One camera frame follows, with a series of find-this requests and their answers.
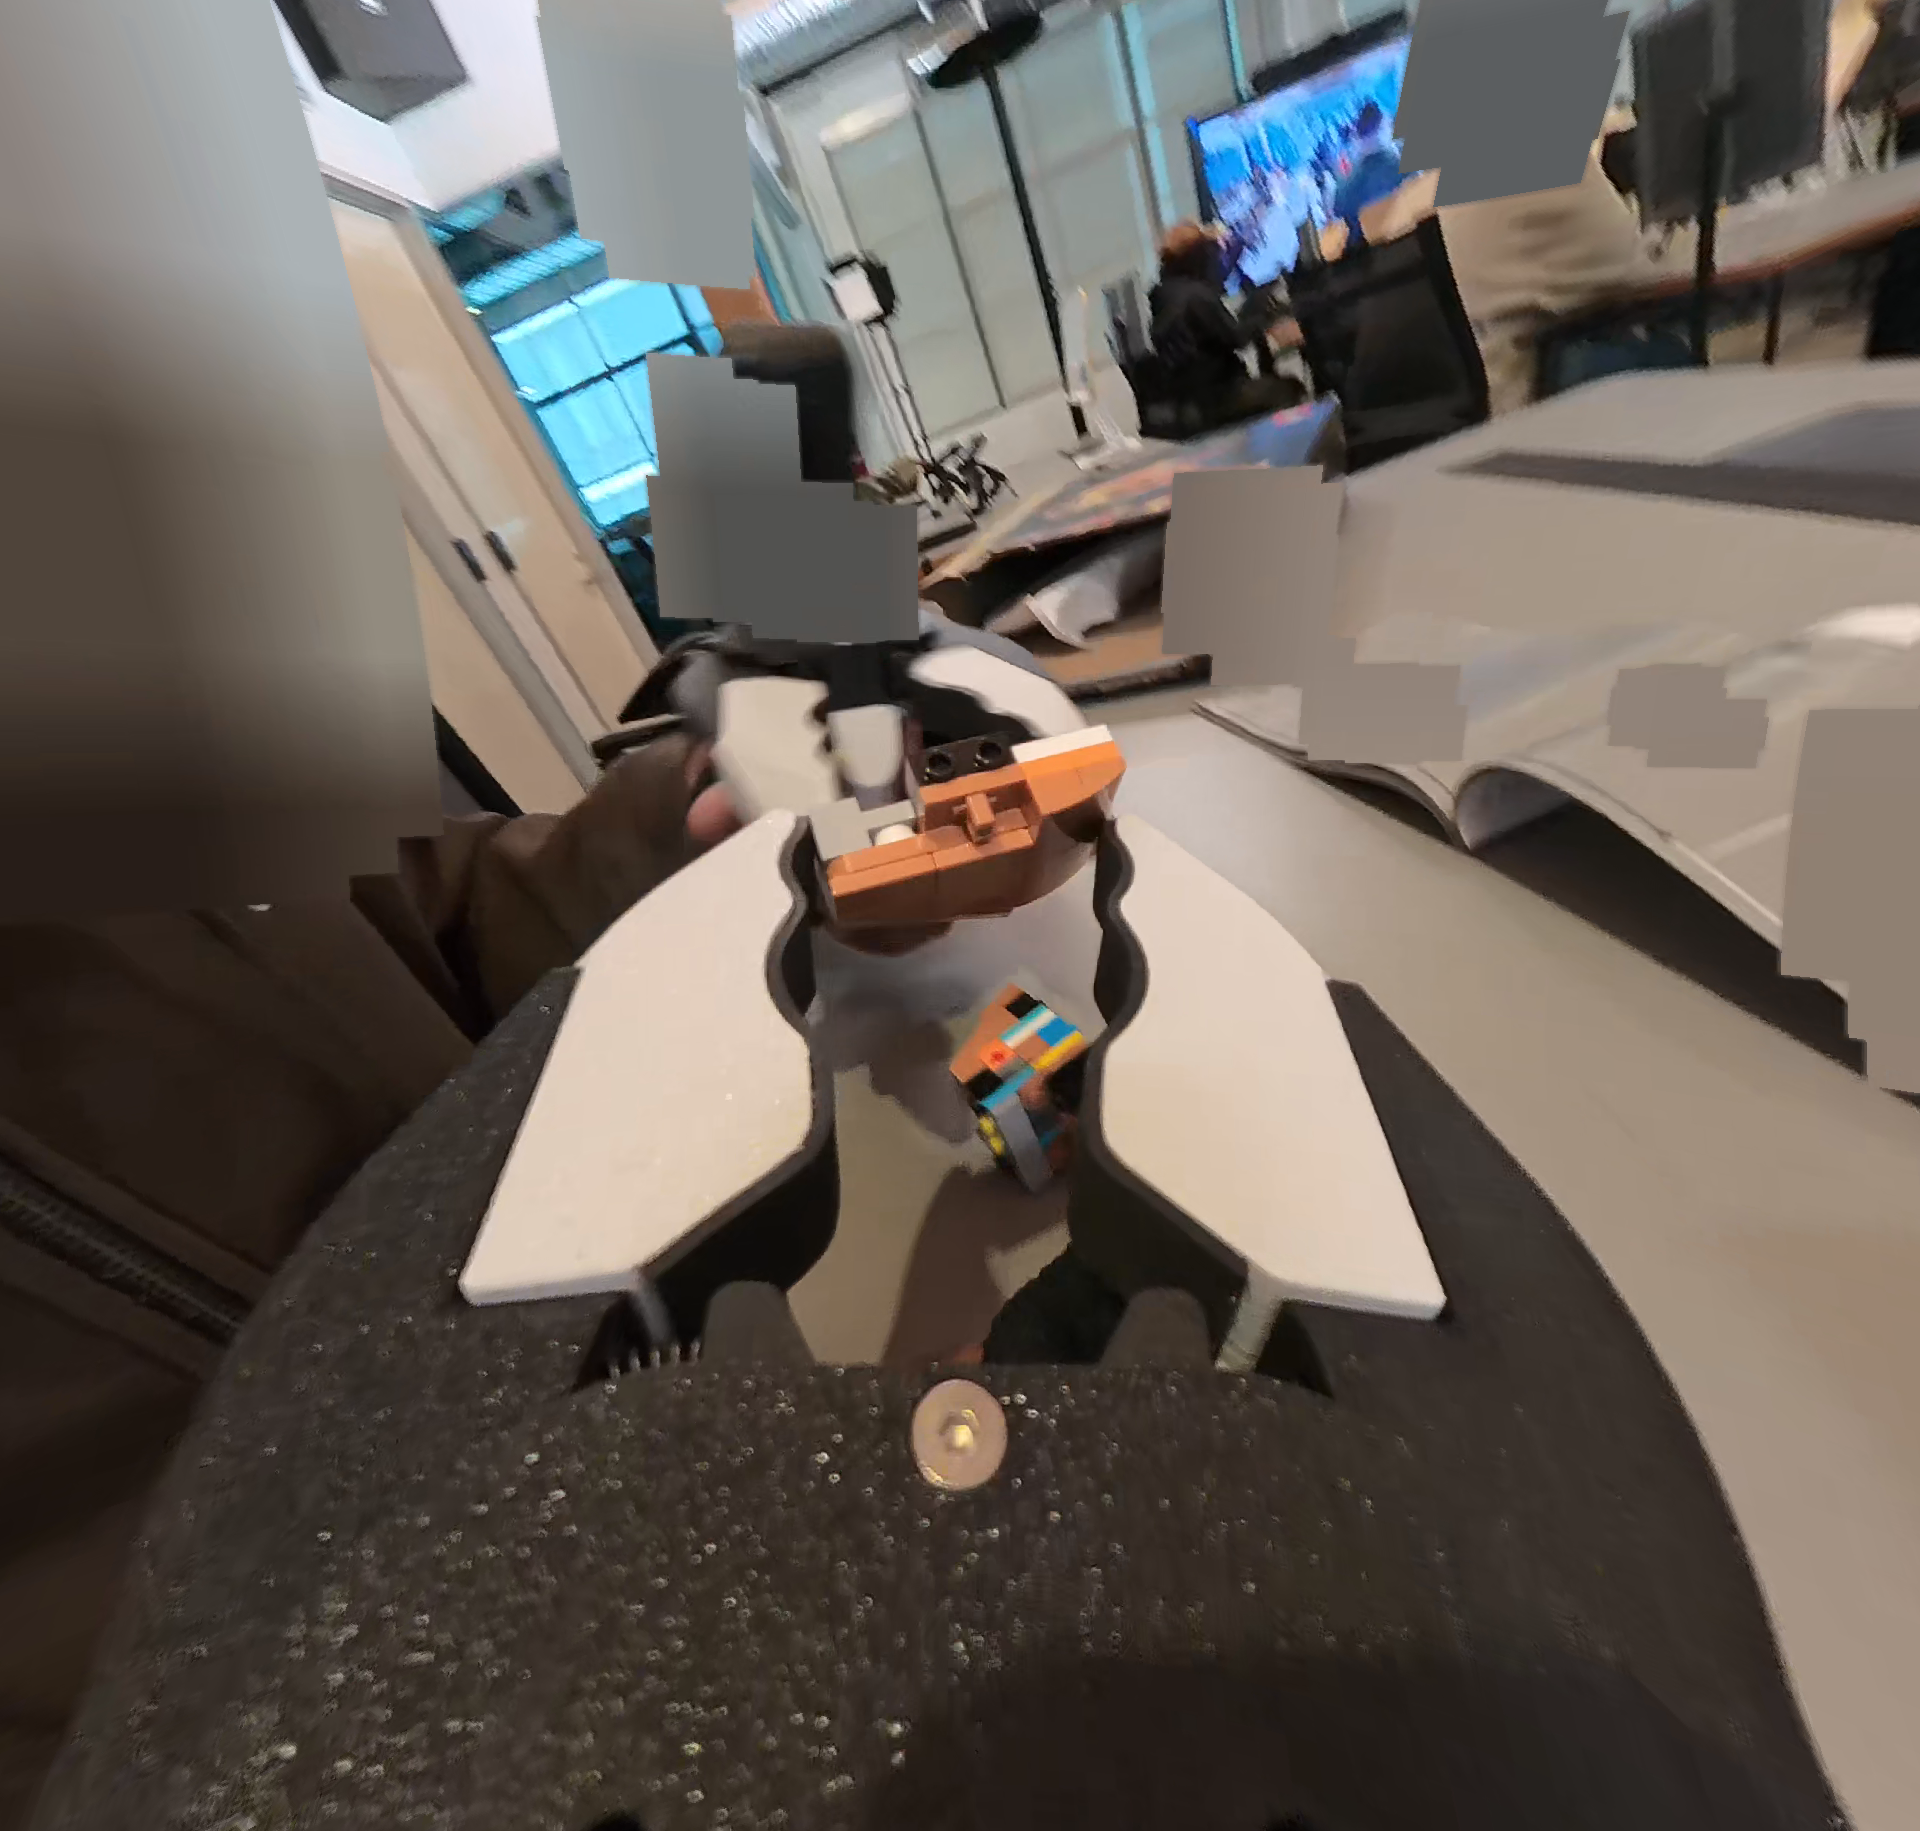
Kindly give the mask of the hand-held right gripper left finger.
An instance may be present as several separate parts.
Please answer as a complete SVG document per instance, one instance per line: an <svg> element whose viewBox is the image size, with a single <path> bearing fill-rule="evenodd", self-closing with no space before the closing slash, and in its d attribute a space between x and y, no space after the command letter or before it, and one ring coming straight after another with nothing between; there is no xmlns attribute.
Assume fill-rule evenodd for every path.
<svg viewBox="0 0 1920 1831"><path fill-rule="evenodd" d="M791 1292L825 1256L811 870L806 821L760 816L580 956L456 1279L467 1306L629 1300L656 1337L696 1337L721 1287Z"/></svg>

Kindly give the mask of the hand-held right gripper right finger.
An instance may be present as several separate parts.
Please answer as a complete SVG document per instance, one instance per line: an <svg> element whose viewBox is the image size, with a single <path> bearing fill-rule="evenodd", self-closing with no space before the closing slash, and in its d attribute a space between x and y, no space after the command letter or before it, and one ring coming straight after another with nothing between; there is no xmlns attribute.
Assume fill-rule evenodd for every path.
<svg viewBox="0 0 1920 1831"><path fill-rule="evenodd" d="M1122 1300L1185 1292L1223 1374L1298 1311L1436 1323L1445 1282L1330 980L1151 824L1097 845L1098 931L1070 1254Z"/></svg>

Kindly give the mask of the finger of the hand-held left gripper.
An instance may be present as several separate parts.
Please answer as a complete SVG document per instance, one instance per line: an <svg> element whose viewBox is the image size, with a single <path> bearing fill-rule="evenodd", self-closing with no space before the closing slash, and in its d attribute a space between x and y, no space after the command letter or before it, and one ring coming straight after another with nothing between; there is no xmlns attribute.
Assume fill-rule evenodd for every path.
<svg viewBox="0 0 1920 1831"><path fill-rule="evenodd" d="M923 744L996 741L1006 756L1069 756L1110 741L1044 672L994 652L920 652L904 663L904 708Z"/></svg>
<svg viewBox="0 0 1920 1831"><path fill-rule="evenodd" d="M807 816L843 794L824 717L824 683L725 683L718 690L718 782L736 821Z"/></svg>

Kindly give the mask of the brown toy brick piece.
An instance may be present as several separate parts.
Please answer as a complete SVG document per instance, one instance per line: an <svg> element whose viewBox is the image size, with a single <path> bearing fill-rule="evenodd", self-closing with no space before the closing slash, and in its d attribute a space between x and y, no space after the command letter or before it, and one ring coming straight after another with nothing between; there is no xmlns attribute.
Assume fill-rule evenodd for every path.
<svg viewBox="0 0 1920 1831"><path fill-rule="evenodd" d="M1122 775L1104 725L1024 741L990 730L908 754L899 802L838 800L807 812L824 916L862 938L1037 906L1097 854Z"/></svg>

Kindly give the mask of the colourful toy brick build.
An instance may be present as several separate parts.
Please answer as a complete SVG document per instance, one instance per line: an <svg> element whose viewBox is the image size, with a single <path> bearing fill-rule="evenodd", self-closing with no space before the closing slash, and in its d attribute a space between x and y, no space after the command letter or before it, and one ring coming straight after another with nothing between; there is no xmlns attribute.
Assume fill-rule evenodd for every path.
<svg viewBox="0 0 1920 1831"><path fill-rule="evenodd" d="M947 1076L996 1170L1046 1191L1070 1165L1090 1040L1037 994L985 1002Z"/></svg>

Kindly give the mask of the person's left forearm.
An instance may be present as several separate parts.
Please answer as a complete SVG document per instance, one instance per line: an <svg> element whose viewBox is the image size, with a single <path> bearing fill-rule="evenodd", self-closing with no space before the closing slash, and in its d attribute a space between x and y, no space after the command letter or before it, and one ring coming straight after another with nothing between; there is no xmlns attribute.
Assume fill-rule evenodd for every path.
<svg viewBox="0 0 1920 1831"><path fill-rule="evenodd" d="M710 782L710 750L667 736L610 762L569 812L449 816L405 838L395 873L350 884L350 948L411 1010L474 1044L696 863L683 808Z"/></svg>

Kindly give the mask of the grey desk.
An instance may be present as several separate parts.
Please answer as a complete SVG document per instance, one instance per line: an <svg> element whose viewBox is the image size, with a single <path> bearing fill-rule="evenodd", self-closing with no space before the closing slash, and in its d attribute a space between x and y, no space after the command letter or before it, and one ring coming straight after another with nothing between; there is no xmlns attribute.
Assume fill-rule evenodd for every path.
<svg viewBox="0 0 1920 1831"><path fill-rule="evenodd" d="M1916 363L1607 380L1483 450L1716 455ZM1187 711L1098 704L1138 812L1355 980L1549 1195L1666 1368L1742 1527L1813 1743L1854 1827L1916 1827L1916 1107L1840 1060L1837 1002L1643 845L1579 812L1490 845L1334 788ZM825 1362L925 1362L1031 1271L1023 1195L947 1111L932 1031L1017 976L1094 1022L1085 889L904 958L824 956L843 1207L796 1313Z"/></svg>

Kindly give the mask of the dark desk mat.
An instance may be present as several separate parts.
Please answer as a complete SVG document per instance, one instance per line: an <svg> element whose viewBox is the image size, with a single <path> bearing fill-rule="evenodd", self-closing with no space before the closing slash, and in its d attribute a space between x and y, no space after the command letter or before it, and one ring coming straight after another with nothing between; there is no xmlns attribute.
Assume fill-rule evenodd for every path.
<svg viewBox="0 0 1920 1831"><path fill-rule="evenodd" d="M1916 528L1916 406L1852 406L1702 463L1490 450L1457 476Z"/></svg>

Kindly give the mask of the printed toy box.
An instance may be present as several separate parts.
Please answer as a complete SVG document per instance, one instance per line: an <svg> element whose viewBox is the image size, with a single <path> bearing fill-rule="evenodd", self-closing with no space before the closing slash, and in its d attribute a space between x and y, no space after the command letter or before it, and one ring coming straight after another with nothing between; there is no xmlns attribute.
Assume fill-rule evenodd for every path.
<svg viewBox="0 0 1920 1831"><path fill-rule="evenodd" d="M1122 466L1078 471L1046 498L1023 502L1011 515L981 527L962 547L962 565L985 568L996 557L1075 547L1169 515L1173 476L1216 470L1298 470L1337 455L1337 401L1304 401L1252 424L1223 427L1180 443L1146 443Z"/></svg>

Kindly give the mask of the beige cabinet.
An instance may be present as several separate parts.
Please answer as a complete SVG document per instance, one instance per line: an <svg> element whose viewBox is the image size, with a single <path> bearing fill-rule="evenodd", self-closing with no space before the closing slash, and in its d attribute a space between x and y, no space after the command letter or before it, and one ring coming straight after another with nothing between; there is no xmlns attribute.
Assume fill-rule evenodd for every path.
<svg viewBox="0 0 1920 1831"><path fill-rule="evenodd" d="M322 174L389 439L429 696L518 808L597 782L656 662L600 536L414 210Z"/></svg>

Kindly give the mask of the grey instruction booklet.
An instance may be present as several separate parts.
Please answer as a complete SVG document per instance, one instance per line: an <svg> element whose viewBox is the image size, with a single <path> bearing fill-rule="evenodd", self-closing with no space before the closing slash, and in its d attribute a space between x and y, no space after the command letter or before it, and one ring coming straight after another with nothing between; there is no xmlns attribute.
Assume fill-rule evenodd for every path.
<svg viewBox="0 0 1920 1831"><path fill-rule="evenodd" d="M1799 741L1817 711L1916 704L1916 605L1854 605L1772 644L1751 631L1617 628L1589 634L1490 631L1442 619L1388 625L1449 634L1462 663L1464 744L1449 762L1315 762L1298 736L1298 690L1235 690L1199 717L1327 782L1401 793L1464 853L1584 805L1664 860L1772 948L1782 944ZM1617 672L1708 669L1731 698L1765 711L1755 762L1658 768L1615 744L1607 704Z"/></svg>

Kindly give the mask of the person's brown jacket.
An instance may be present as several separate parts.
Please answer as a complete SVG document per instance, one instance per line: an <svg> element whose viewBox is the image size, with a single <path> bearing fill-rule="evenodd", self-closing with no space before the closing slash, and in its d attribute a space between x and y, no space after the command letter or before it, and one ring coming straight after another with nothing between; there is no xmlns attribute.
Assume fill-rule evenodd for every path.
<svg viewBox="0 0 1920 1831"><path fill-rule="evenodd" d="M3 1189L136 1271L3 1223L3 1575L118 1556L236 1316L494 1027L406 906L3 931Z"/></svg>

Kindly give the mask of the black office chair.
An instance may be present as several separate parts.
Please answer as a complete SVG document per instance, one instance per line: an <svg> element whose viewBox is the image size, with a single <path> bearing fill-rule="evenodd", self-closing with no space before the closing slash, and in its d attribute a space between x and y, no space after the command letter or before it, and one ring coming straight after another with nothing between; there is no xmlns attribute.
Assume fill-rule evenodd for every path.
<svg viewBox="0 0 1920 1831"><path fill-rule="evenodd" d="M1490 382L1436 218L1287 277L1315 397L1337 406L1340 471L1358 476L1490 419Z"/></svg>

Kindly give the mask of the television screen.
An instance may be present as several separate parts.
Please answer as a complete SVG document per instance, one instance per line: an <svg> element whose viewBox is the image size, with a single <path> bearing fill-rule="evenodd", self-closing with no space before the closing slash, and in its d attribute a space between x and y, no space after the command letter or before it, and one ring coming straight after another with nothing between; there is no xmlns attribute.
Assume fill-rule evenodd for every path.
<svg viewBox="0 0 1920 1831"><path fill-rule="evenodd" d="M1393 114L1410 48L1401 33L1185 120L1199 214L1223 230L1223 296L1287 281L1330 227L1355 230L1401 186Z"/></svg>

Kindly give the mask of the black floor lamp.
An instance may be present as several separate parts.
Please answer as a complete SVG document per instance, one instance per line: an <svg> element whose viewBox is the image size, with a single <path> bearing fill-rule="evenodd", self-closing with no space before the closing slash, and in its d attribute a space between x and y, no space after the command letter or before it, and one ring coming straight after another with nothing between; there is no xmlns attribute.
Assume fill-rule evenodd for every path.
<svg viewBox="0 0 1920 1831"><path fill-rule="evenodd" d="M1039 296L1039 305L1044 305L1046 345L1051 345L1051 354L1052 354L1059 394L1069 397L1069 424L1070 424L1070 433L1078 439L1085 439L1090 436L1085 417L1081 417L1081 407L1078 407L1078 401L1070 394L1070 376L1069 376L1059 296L1058 296L1058 285L1052 285L1046 257L1044 257L1044 237L1039 237L1039 223L1037 223L1037 210L1031 210L1031 193L1024 186L1024 166L1023 166L1023 156L1017 156L1017 145L1014 145L1014 128L1011 128L1011 114L1006 114L1003 89L999 89L999 72L1006 65L1014 65L1024 49L1031 49L1031 44L1039 44L1039 35L1044 35L1044 13L1031 12L1031 7L1017 7L1017 12L1006 12L999 17L978 17L978 13L972 13L972 7L966 7L966 12L949 7L944 13L944 24L936 28L932 44L925 44L914 78L928 93L959 93L959 89L972 89L972 85L978 85L985 93L990 116L994 116L994 140L996 140L1003 177L1006 177L1006 187L1011 187L1011 199L1014 199L1023 250L1024 250L1024 261L1028 261L1028 271L1031 271L1031 281L1037 281L1037 296Z"/></svg>

